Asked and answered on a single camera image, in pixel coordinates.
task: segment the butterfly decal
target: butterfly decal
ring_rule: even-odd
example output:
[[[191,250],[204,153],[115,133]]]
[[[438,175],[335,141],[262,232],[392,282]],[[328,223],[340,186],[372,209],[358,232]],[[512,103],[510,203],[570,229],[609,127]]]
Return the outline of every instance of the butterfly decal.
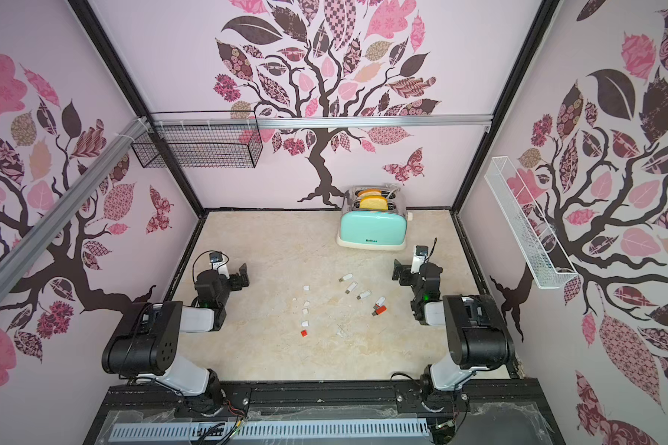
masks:
[[[170,226],[168,225],[168,216],[166,215],[171,211],[173,204],[170,204],[166,198],[161,198],[161,194],[156,191],[153,186],[149,186],[151,193],[151,202],[154,203],[156,207],[156,214],[151,217],[149,224],[146,226],[146,233],[150,234],[155,232],[159,228],[161,230],[166,230]]]
[[[410,179],[409,174],[412,174],[413,176],[418,176],[419,174],[425,176],[423,174],[423,164],[421,164],[421,160],[423,160],[423,147],[420,147],[413,152],[408,158],[406,165],[388,164],[384,165],[383,169],[393,174],[397,181],[406,182]]]

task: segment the toaster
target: toaster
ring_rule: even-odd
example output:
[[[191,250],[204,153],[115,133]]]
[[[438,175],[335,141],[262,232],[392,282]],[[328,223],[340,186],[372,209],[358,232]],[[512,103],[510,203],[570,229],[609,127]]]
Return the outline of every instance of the toaster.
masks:
[[[396,186],[358,186],[344,193],[336,237],[343,247],[399,251],[406,247],[406,203]]]

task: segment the pink wallpaper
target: pink wallpaper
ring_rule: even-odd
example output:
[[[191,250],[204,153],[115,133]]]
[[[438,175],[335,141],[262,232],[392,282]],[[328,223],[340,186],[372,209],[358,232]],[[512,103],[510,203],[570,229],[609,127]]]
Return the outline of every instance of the pink wallpaper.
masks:
[[[565,2],[491,154],[579,272],[537,289],[478,180],[465,227],[566,441],[668,443],[668,2]]]
[[[0,1],[0,261],[133,119],[66,3]],[[0,441],[83,440],[119,313],[163,296],[194,223],[123,157],[0,305]]]
[[[153,111],[253,109],[266,119],[491,113],[538,1],[93,4]],[[481,127],[266,129],[254,172],[186,174],[206,207],[326,207],[348,187],[386,182],[404,186],[410,205],[450,205],[482,135]]]

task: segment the white wire basket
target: white wire basket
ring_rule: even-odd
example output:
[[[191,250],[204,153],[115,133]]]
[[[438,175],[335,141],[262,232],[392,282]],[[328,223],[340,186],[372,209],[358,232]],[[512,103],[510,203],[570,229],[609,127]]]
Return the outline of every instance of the white wire basket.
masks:
[[[519,191],[513,192],[508,184],[510,179],[518,180],[518,184],[522,185]],[[517,173],[509,157],[493,157],[485,173],[485,180],[507,219],[537,286],[540,289],[559,289],[576,277],[578,273],[559,243],[552,225],[546,220],[544,210],[536,200],[532,199],[533,195],[527,184]],[[541,222],[536,225],[536,230],[532,227],[520,201],[526,206],[535,206],[538,210],[535,212],[535,218]],[[550,245],[552,246],[550,251],[558,248],[563,253],[563,260],[552,262],[545,248]]]

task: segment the black wire basket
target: black wire basket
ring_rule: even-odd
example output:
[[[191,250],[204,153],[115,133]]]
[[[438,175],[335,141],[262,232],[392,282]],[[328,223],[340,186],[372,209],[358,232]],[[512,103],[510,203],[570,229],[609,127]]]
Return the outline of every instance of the black wire basket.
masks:
[[[151,131],[168,144],[180,167],[255,168],[262,153],[257,119],[238,119],[235,120],[237,123],[227,124],[220,123],[222,119],[217,122],[160,121],[155,122]],[[166,166],[150,132],[136,138],[131,147],[143,168]]]

